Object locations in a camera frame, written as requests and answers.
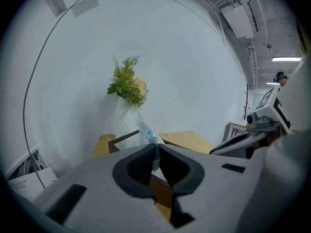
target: white paper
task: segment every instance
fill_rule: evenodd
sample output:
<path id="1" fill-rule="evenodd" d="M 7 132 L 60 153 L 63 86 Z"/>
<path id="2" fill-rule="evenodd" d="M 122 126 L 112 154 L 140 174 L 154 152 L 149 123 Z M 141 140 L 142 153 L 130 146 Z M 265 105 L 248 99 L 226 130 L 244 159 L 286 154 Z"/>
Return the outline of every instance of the white paper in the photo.
<path id="1" fill-rule="evenodd" d="M 57 177 L 50 167 L 38 171 L 38 175 L 45 188 L 57 181 Z M 8 184 L 13 191 L 23 196 L 30 202 L 33 202 L 34 199 L 44 190 L 36 173 L 27 174 L 13 180 L 9 180 Z"/>

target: black cable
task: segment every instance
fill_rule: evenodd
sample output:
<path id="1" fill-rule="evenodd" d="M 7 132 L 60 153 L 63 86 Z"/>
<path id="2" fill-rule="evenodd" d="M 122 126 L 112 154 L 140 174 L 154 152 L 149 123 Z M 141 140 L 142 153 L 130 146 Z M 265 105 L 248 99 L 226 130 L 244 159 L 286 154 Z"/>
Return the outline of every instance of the black cable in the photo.
<path id="1" fill-rule="evenodd" d="M 34 168 L 35 168 L 35 161 L 34 161 L 32 155 L 31 155 L 31 153 L 30 153 L 30 149 L 29 149 L 29 145 L 28 145 L 28 140 L 27 140 L 27 134 L 26 134 L 26 126 L 25 126 L 25 105 L 26 105 L 26 99 L 27 99 L 27 94 L 28 94 L 29 86 L 30 86 L 31 80 L 33 79 L 33 75 L 34 75 L 34 72 L 35 72 L 35 68 L 37 67 L 37 64 L 38 64 L 38 61 L 39 61 L 39 59 L 40 59 L 41 53 L 42 53 L 42 51 L 43 51 L 43 49 L 44 49 L 44 47 L 45 47 L 45 45 L 46 45 L 46 43 L 47 43 L 47 41 L 48 41 L 50 35 L 52 34 L 53 30 L 55 29 L 55 27 L 56 27 L 56 25 L 59 23 L 59 21 L 64 17 L 64 15 L 65 15 L 78 1 L 80 1 L 80 0 L 77 0 L 68 10 L 66 10 L 66 11 L 62 14 L 62 16 L 58 19 L 58 21 L 55 23 L 54 27 L 53 27 L 52 30 L 50 31 L 48 37 L 46 38 L 46 40 L 45 40 L 45 42 L 44 42 L 44 44 L 43 44 L 43 47 L 41 48 L 40 54 L 38 55 L 38 58 L 37 58 L 37 61 L 35 62 L 35 66 L 34 66 L 34 68 L 33 68 L 33 72 L 31 73 L 30 79 L 29 79 L 29 81 L 28 81 L 27 89 L 26 89 L 26 92 L 25 92 L 24 104 L 23 104 L 23 126 L 24 126 L 24 135 L 25 135 L 27 150 L 28 150 L 28 153 L 29 153 L 29 155 L 30 155 L 30 159 L 31 159 L 31 161 L 32 161 L 32 163 L 33 163 L 33 165 L 34 165 Z M 40 179 L 40 177 L 39 177 L 39 175 L 38 175 L 38 172 L 37 172 L 36 168 L 35 168 L 35 173 L 36 173 L 38 179 L 40 180 L 41 185 L 42 185 L 43 188 L 45 189 L 45 186 L 44 186 L 42 180 Z"/>

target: white vase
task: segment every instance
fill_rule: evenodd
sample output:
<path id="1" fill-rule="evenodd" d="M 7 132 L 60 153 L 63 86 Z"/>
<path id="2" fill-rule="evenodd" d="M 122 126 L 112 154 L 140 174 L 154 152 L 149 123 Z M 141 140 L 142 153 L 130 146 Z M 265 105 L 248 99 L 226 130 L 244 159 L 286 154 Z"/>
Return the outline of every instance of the white vase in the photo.
<path id="1" fill-rule="evenodd" d="M 137 127 L 138 107 L 129 106 L 127 101 L 118 98 L 115 110 L 114 135 L 116 138 L 138 130 Z M 116 144 L 120 150 L 139 146 L 138 135 L 129 137 Z"/>

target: ceiling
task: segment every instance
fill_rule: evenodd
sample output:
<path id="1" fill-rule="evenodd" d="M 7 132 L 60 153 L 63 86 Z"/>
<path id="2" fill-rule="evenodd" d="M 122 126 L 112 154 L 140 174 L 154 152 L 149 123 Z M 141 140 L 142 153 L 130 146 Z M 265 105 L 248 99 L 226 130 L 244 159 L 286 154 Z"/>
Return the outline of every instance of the ceiling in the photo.
<path id="1" fill-rule="evenodd" d="M 210 0 L 216 4 L 220 0 Z M 273 82 L 276 73 L 283 71 L 289 77 L 297 67 L 297 62 L 272 62 L 273 57 L 300 57 L 301 53 L 298 47 L 296 36 L 296 18 L 293 11 L 284 0 L 259 0 L 259 3 L 264 14 L 264 18 L 260 11 L 257 0 L 251 0 L 251 7 L 255 14 L 257 24 L 259 24 L 259 32 L 255 32 L 255 37 L 252 38 L 256 55 L 258 59 L 258 88 L 268 88 L 266 82 Z M 220 5 L 218 8 L 228 6 L 228 3 Z M 247 44 L 249 40 L 246 38 L 234 39 L 238 41 L 244 55 L 247 54 Z M 246 64 L 244 67 L 248 81 L 252 84 L 251 65 Z"/>

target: ceiling light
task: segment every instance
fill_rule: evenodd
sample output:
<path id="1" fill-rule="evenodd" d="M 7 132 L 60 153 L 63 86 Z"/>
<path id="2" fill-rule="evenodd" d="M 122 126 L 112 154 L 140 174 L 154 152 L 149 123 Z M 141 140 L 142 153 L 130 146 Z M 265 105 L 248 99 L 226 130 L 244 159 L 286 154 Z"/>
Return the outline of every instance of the ceiling light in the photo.
<path id="1" fill-rule="evenodd" d="M 274 57 L 272 61 L 300 61 L 301 58 L 297 57 Z"/>

